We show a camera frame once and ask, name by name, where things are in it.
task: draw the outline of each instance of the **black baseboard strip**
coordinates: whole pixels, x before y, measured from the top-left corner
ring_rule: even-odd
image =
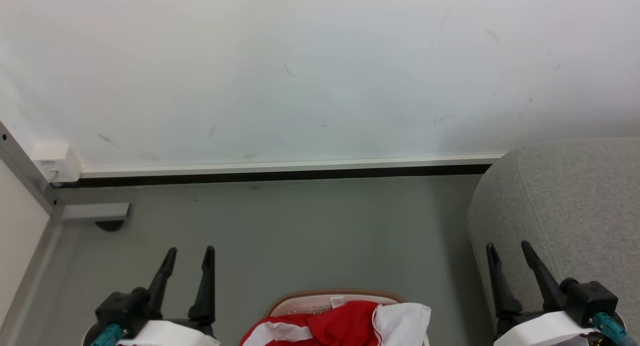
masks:
[[[276,171],[205,175],[160,175],[153,177],[81,178],[77,182],[53,184],[56,189],[78,187],[122,187],[140,185],[205,184],[212,182],[247,182],[273,180],[313,180],[336,178],[418,177],[429,175],[484,174],[490,164],[416,166],[409,168],[339,169],[312,171]]]

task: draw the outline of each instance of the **gray metal bracket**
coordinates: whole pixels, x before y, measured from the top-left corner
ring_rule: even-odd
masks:
[[[56,191],[42,176],[29,155],[20,148],[18,142],[1,122],[0,159],[7,164],[9,169],[18,177],[18,180],[22,182],[42,206],[42,209],[50,216],[53,214],[55,207],[59,207],[62,204]]]
[[[65,205],[61,221],[93,222],[99,228],[113,232],[129,220],[130,210],[130,203]]]

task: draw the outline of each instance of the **gray floor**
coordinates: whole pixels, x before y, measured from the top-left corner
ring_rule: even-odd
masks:
[[[128,226],[69,226],[47,344],[79,345],[112,291],[149,285],[178,248],[162,311],[194,302],[215,246],[215,334],[237,345],[266,308],[295,291],[391,291],[432,307],[433,345],[490,345],[492,326],[466,231],[480,176],[361,178],[67,190],[70,203],[130,201]]]

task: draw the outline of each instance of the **wall outlet box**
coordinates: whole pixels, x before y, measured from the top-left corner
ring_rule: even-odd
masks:
[[[38,144],[31,160],[48,182],[74,182],[82,173],[82,164],[68,144]]]

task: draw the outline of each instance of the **teal connector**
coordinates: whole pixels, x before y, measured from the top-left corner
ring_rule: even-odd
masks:
[[[122,328],[116,324],[111,324],[91,346],[116,346],[120,340],[122,340]]]
[[[596,314],[593,324],[599,332],[602,333],[602,335],[611,339],[611,341],[616,345],[638,346],[638,344],[636,344],[636,342],[627,335],[627,331],[604,312]]]

